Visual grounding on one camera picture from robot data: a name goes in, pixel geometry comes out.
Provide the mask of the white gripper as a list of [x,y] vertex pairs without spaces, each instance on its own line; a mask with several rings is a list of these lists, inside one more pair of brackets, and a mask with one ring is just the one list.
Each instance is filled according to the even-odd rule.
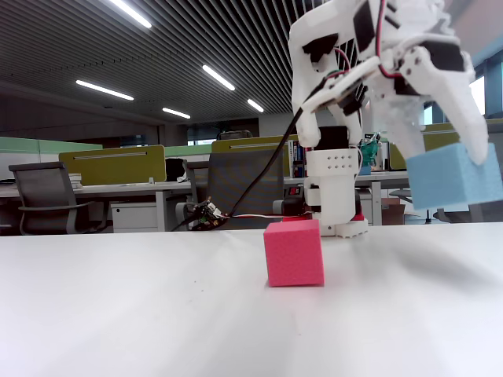
[[470,88],[475,71],[444,6],[443,1],[358,3],[353,15],[358,59],[380,56],[381,74],[398,94],[373,93],[373,128],[385,133],[404,159],[424,154],[423,101],[416,95],[430,97],[457,131],[472,162],[481,164],[488,156],[488,130]]

